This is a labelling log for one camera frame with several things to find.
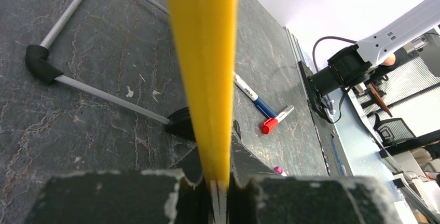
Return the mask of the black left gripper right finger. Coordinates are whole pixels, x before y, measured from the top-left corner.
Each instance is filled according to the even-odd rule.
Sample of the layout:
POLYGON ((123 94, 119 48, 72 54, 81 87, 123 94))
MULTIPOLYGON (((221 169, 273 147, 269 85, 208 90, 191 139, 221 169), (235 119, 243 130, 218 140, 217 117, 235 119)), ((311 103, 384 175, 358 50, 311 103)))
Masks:
POLYGON ((275 172, 248 150, 239 136, 231 136, 231 166, 236 183, 246 186, 255 176, 274 175, 275 172))

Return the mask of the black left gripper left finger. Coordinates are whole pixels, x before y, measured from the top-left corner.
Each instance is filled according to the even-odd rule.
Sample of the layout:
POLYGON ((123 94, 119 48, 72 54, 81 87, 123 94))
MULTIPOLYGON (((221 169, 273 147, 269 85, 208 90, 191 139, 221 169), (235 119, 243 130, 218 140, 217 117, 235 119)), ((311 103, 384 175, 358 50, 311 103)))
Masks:
POLYGON ((182 170, 184 177, 180 184, 198 185, 203 181, 203 169, 200 161, 199 149, 195 147, 183 159, 172 166, 172 169, 182 170))

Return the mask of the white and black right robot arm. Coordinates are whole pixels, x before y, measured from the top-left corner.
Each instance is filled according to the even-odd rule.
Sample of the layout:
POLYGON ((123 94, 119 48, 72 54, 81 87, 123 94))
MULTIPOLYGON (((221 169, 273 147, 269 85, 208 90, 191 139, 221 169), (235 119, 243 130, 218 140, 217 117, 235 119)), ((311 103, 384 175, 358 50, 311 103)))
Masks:
POLYGON ((335 53, 327 67, 308 77, 321 95, 358 85, 397 49, 439 25, 439 0, 424 0, 375 34, 335 53))

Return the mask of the yellow-framed whiteboard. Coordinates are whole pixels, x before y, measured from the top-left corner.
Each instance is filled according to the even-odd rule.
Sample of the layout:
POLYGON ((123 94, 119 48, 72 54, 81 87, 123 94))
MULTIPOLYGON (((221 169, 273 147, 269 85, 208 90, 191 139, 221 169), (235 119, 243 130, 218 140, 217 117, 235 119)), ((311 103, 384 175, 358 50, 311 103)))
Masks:
POLYGON ((207 186, 229 187, 238 0, 167 0, 207 186))

